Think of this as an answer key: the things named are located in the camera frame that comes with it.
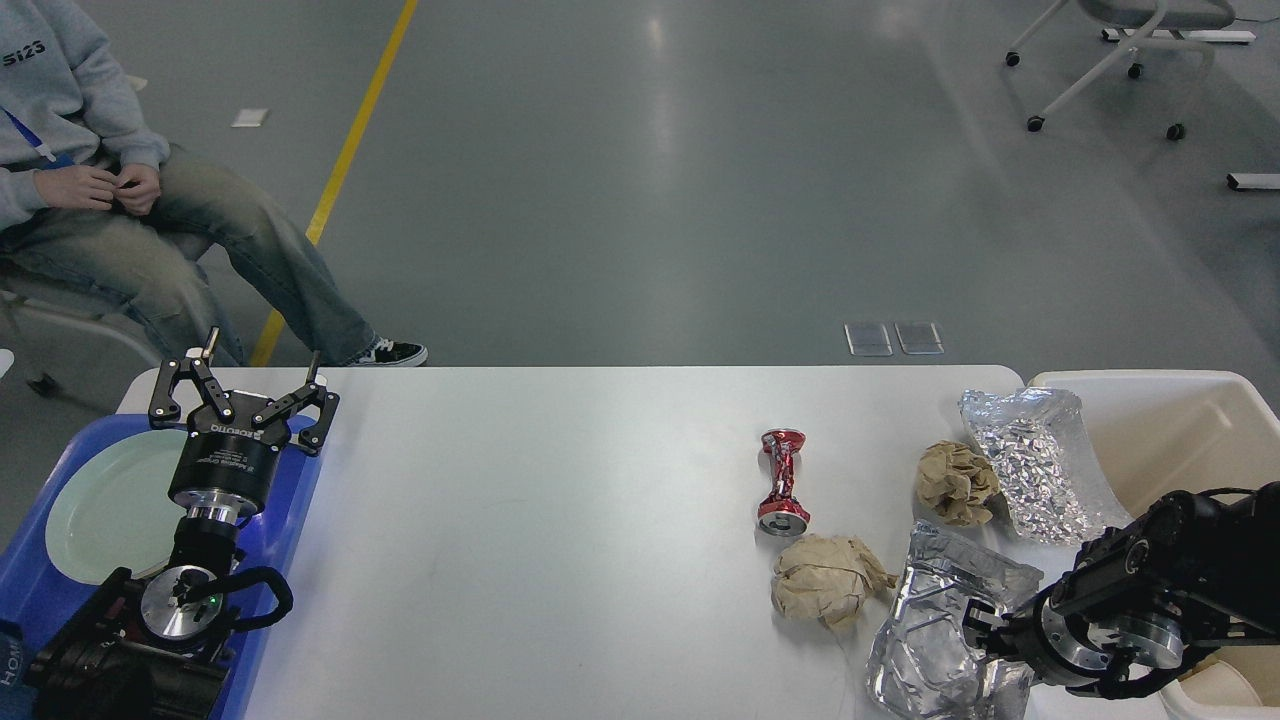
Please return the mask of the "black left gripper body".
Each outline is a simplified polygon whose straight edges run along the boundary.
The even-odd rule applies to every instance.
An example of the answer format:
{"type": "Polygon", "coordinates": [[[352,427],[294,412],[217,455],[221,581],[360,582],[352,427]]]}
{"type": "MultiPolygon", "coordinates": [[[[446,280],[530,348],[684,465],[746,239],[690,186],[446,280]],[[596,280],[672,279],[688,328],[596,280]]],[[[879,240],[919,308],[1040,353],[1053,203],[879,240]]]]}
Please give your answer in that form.
{"type": "Polygon", "coordinates": [[[282,451],[292,438],[288,423],[275,420],[252,429],[188,421],[187,432],[168,489],[169,498],[184,509],[215,502],[236,506],[241,518],[262,512],[282,451]]]}

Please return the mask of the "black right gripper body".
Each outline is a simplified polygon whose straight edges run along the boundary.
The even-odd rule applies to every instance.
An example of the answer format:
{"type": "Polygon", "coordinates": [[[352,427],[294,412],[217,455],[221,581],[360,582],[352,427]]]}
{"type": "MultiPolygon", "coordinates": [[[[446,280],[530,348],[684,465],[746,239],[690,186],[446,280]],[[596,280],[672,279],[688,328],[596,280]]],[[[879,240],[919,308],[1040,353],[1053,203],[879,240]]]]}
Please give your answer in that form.
{"type": "Polygon", "coordinates": [[[1119,615],[1093,623],[1051,603],[1056,585],[1041,591],[1010,618],[1010,644],[1038,682],[1082,688],[1130,678],[1132,653],[1121,648],[1119,615]]]}

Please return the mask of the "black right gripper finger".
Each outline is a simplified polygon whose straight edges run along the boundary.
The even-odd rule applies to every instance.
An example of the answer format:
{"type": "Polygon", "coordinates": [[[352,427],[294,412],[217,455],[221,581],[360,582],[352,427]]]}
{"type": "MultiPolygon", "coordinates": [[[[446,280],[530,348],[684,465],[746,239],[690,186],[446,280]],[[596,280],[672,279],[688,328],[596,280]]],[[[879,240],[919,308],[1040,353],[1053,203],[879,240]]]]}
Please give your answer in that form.
{"type": "Polygon", "coordinates": [[[1027,664],[1028,656],[1019,641],[1029,635],[1030,603],[1011,612],[996,612],[992,603],[970,598],[963,612],[963,638],[968,646],[980,650],[986,657],[1027,664]]]}

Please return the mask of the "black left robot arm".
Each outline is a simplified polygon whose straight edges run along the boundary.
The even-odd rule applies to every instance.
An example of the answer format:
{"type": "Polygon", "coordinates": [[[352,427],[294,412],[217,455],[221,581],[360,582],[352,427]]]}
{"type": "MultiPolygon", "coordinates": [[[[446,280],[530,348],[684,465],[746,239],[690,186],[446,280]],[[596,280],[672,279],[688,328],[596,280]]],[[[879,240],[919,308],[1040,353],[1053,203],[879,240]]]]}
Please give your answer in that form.
{"type": "Polygon", "coordinates": [[[113,569],[24,674],[37,719],[207,719],[232,671],[234,638],[283,620],[293,592],[278,568],[250,566],[241,532],[268,510],[283,457],[320,454],[340,398],[312,357],[279,398],[225,389],[219,338],[166,360],[151,430],[186,434],[168,498],[182,511],[155,571],[113,569]]]}

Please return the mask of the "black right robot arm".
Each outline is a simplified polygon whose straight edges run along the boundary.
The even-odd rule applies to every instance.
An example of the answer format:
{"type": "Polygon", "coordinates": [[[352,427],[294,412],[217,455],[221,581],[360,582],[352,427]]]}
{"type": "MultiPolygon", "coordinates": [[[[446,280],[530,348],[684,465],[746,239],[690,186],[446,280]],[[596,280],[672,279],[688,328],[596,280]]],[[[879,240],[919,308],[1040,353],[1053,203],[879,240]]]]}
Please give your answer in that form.
{"type": "Polygon", "coordinates": [[[1226,646],[1277,643],[1277,484],[1165,495],[1087,541],[1016,611],[970,600],[965,642],[1080,697],[1153,694],[1226,646]]]}

